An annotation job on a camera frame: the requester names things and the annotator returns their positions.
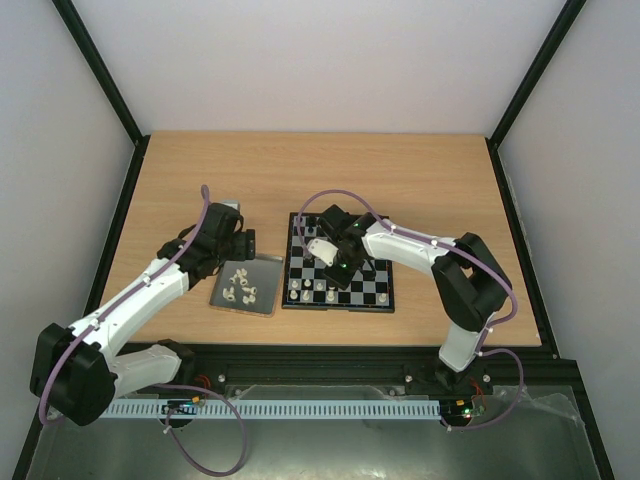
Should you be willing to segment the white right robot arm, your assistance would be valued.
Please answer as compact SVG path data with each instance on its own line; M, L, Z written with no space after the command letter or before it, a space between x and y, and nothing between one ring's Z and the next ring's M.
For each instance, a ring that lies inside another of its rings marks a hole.
M306 249L325 264L323 274L332 287L348 287L355 273L373 260L395 262L434 280L451 321L439 349L436 379L450 392L466 385L490 321L514 298L510 280L484 241L472 233L430 236L371 212L357 217L336 205L319 216L318 226L325 238L308 241Z

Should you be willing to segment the black white chess board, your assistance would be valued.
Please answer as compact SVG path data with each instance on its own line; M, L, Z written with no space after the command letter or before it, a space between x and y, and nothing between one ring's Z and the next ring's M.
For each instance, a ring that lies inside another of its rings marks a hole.
M282 307L297 310L395 311L393 268L374 259L343 234L359 217L331 206L322 213L289 215ZM314 240L345 246L331 265L304 253Z

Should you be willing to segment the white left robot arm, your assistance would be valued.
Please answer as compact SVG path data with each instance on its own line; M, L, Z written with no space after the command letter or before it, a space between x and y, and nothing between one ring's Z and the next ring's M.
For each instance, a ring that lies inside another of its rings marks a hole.
M243 223L238 202L205 203L198 222L165 243L118 295L68 327L46 327L37 339L30 379L41 423L52 424L47 413L54 409L85 426L116 398L156 384L190 383L195 355L173 340L130 354L121 350L161 309L226 261L254 258L255 232Z

